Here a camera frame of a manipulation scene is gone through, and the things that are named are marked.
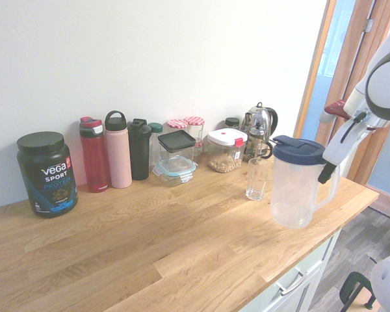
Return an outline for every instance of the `black shaker bottle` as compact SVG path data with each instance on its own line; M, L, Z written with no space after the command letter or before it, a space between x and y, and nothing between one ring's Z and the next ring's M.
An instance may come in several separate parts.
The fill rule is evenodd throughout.
M133 119L129 130L131 178L141 181L149 177L149 139L151 127L144 119Z

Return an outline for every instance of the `black lid container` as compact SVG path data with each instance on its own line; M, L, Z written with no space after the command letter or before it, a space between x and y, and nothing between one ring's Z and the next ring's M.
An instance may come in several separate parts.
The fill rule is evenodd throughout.
M17 144L21 176L33 212L54 218L71 211L78 196L70 149L62 134L31 133L21 137Z
M149 139L151 127L143 119L134 119L129 126L131 178L141 181L149 177Z

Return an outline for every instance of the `vega sport protein container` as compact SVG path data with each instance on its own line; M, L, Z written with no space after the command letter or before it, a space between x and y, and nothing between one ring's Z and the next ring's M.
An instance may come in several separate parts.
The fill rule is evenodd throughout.
M57 132L36 132L18 140L18 162L32 210L38 216L63 215L78 202L70 149Z

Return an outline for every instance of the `pink water bottle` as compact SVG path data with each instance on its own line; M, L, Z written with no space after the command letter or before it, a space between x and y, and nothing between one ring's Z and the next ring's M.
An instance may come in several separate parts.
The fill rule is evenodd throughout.
M116 113L121 117L111 117ZM105 117L105 141L109 156L111 185L117 189L128 187L132 182L129 131L122 112L112 110Z
M79 134L84 152L85 176L88 190L103 192L110 183L109 164L105 153L103 123L91 117L82 117Z

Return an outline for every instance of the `red checkered lid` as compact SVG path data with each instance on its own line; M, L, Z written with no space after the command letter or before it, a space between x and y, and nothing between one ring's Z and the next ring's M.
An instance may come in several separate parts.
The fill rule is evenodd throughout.
M189 124L189 125L203 125L205 123L205 120L201 117L188 117L188 118L185 118L185 121Z
M182 119L172 119L166 123L169 127L175 129L184 129L188 127L188 123Z

